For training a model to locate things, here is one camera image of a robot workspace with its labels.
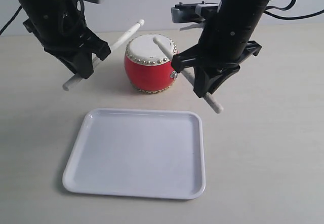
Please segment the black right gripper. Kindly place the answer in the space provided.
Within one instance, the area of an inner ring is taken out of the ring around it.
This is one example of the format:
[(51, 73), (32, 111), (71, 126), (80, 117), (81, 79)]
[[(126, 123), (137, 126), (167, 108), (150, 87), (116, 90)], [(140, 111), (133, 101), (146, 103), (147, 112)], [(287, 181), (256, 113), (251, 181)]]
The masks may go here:
[(262, 46), (256, 41), (249, 41), (240, 51), (220, 51), (204, 49), (194, 45), (175, 54), (176, 68), (194, 67), (193, 91), (199, 97), (208, 92), (213, 94), (228, 78), (240, 70), (240, 64), (250, 56), (257, 56)]

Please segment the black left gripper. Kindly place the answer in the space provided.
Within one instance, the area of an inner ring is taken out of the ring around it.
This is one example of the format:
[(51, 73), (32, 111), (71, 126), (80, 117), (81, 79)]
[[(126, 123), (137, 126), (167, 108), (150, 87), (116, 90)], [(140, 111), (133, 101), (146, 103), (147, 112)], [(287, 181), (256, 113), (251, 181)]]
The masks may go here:
[(91, 53), (100, 60), (105, 60), (111, 54), (108, 42), (100, 39), (89, 28), (76, 36), (60, 36), (57, 41), (49, 42), (41, 37), (30, 19), (24, 21), (23, 25), (38, 39), (44, 51), (59, 59), (71, 72), (83, 79), (88, 79), (94, 72)]

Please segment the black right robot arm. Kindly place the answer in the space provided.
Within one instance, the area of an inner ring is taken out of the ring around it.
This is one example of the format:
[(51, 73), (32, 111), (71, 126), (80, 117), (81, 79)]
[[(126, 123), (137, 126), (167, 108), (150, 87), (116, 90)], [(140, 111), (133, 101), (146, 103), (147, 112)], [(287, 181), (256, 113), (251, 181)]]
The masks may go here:
[(172, 68), (180, 73), (194, 68), (195, 94), (214, 93), (240, 64), (258, 55), (261, 46), (250, 37), (270, 0), (221, 0), (216, 4), (177, 4), (171, 8), (174, 23), (202, 24), (198, 43), (174, 55)]

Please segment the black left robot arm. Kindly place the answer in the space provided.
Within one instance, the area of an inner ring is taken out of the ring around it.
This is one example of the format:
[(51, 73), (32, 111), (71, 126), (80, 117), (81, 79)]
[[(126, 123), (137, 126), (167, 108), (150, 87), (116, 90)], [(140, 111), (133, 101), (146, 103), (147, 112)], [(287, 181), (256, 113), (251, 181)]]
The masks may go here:
[(92, 56), (100, 60), (111, 54), (108, 42), (96, 36), (85, 18), (85, 2), (102, 0), (18, 0), (28, 18), (23, 25), (33, 33), (44, 51), (56, 57), (83, 79), (94, 72)]

